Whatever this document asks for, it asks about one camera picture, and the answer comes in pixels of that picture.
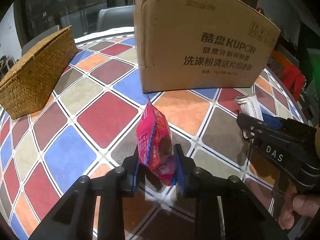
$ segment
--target human hand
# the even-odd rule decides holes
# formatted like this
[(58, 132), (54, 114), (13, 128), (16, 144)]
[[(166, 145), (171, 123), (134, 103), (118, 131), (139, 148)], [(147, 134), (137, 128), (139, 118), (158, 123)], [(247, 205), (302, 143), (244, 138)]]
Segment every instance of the human hand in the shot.
[(301, 216), (314, 217), (320, 206), (320, 197), (297, 195), (297, 189), (293, 183), (284, 195), (284, 205), (278, 222), (282, 229), (290, 229), (294, 224), (294, 212)]

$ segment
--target pink snack package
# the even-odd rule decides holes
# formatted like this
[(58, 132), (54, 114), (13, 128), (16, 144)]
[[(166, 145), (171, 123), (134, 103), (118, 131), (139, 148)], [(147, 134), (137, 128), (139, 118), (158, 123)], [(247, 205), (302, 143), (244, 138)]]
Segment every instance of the pink snack package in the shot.
[(139, 162), (149, 168), (167, 186), (172, 182), (176, 171), (176, 158), (173, 154), (172, 134), (168, 122), (150, 101), (144, 109), (136, 130)]

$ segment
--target brown cardboard box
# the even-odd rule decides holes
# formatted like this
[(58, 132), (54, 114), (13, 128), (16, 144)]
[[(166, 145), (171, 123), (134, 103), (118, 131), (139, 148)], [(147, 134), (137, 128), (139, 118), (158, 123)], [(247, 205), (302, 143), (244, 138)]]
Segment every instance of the brown cardboard box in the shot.
[(250, 87), (280, 30), (238, 0), (136, 0), (144, 92)]

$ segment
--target woven basket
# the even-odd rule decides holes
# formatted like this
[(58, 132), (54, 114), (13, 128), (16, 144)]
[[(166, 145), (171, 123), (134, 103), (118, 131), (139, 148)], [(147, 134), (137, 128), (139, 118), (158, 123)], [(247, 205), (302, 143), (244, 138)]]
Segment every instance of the woven basket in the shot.
[(39, 41), (0, 81), (0, 105), (12, 119), (41, 110), (76, 53), (71, 26)]

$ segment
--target round table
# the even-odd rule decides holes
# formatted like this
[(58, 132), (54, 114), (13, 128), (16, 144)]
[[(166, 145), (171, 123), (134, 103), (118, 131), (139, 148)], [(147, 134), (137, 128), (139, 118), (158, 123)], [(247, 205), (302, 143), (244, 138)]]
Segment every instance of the round table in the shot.
[[(148, 101), (134, 46), (133, 34), (79, 44), (44, 109), (17, 120), (5, 114), (0, 121), (0, 211), (21, 240), (79, 176), (102, 176), (133, 154)], [(235, 97), (253, 92), (262, 112), (304, 121), (287, 89), (267, 69), (251, 88), (149, 97), (185, 155), (214, 176), (239, 176), (277, 218), (286, 183), (272, 164), (248, 151), (236, 124)], [(124, 199), (123, 209), (127, 239), (189, 239), (194, 232), (195, 200), (182, 199), (176, 187), (163, 186), (147, 171), (145, 183), (134, 198)], [(94, 238), (98, 210), (96, 205)]]

